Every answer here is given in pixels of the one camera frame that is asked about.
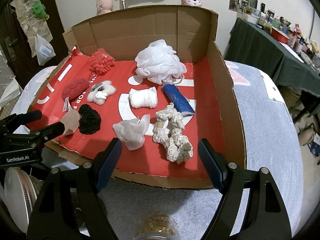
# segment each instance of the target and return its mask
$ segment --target clear plastic jar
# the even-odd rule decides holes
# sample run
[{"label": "clear plastic jar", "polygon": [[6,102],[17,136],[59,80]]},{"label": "clear plastic jar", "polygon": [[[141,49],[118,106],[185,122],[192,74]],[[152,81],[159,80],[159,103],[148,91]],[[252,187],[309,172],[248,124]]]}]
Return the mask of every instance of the clear plastic jar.
[{"label": "clear plastic jar", "polygon": [[135,235],[134,240],[180,240],[176,222],[167,215],[148,217]]}]

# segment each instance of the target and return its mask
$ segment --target pink cartoon cat plush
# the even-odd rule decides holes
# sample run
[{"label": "pink cartoon cat plush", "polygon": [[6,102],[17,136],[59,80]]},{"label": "pink cartoon cat plush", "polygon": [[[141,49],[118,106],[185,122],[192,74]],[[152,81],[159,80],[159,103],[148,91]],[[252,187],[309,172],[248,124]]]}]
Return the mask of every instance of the pink cartoon cat plush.
[{"label": "pink cartoon cat plush", "polygon": [[201,0],[183,0],[184,5],[190,5],[190,6],[202,6],[202,1]]},{"label": "pink cartoon cat plush", "polygon": [[100,11],[100,14],[111,12],[113,8],[112,0],[97,0],[97,9]]}]

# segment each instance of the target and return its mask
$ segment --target white fluffy hair clip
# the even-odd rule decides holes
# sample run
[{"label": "white fluffy hair clip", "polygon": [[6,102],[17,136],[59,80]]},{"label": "white fluffy hair clip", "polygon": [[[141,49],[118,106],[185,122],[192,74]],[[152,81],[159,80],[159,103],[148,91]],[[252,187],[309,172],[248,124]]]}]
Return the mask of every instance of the white fluffy hair clip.
[{"label": "white fluffy hair clip", "polygon": [[92,86],[88,93],[87,101],[103,105],[107,97],[113,95],[115,92],[116,88],[111,85],[111,81],[105,80]]}]

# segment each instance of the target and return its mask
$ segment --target silver screw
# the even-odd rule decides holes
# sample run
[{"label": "silver screw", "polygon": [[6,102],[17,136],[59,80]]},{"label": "silver screw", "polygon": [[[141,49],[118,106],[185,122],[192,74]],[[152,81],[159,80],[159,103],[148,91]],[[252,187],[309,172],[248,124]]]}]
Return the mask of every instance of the silver screw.
[{"label": "silver screw", "polygon": [[232,169],[235,169],[237,167],[237,164],[235,163],[229,163],[228,166]]},{"label": "silver screw", "polygon": [[59,171],[59,168],[58,167],[55,167],[51,170],[51,173],[52,174],[56,174],[57,172]]},{"label": "silver screw", "polygon": [[269,173],[269,170],[268,170],[267,168],[265,168],[265,167],[263,167],[263,168],[261,169],[261,171],[262,171],[264,174],[268,174],[268,173]]},{"label": "silver screw", "polygon": [[92,165],[91,162],[86,162],[86,163],[84,163],[82,166],[83,166],[84,168],[88,169],[88,168],[91,167],[91,165]]}]

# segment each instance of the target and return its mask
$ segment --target cardboard box wall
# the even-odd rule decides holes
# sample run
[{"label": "cardboard box wall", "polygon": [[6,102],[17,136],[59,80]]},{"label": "cardboard box wall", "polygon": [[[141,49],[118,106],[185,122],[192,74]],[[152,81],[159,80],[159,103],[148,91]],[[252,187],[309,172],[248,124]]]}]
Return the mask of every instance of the cardboard box wall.
[{"label": "cardboard box wall", "polygon": [[[181,62],[199,62],[207,56],[220,106],[225,140],[224,155],[228,161],[245,168],[244,132],[233,81],[214,42],[217,24],[218,14],[199,7],[143,6],[90,18],[66,31],[64,37],[70,50],[77,44],[82,53],[90,56],[98,48],[104,48],[117,61],[134,60],[141,50],[159,39],[164,39],[177,51]],[[81,165],[88,160],[55,142],[48,142],[46,146],[75,164]],[[205,179],[171,179],[146,174],[127,174],[118,169],[115,169],[113,175],[156,187],[197,189],[211,186],[210,181]]]}]

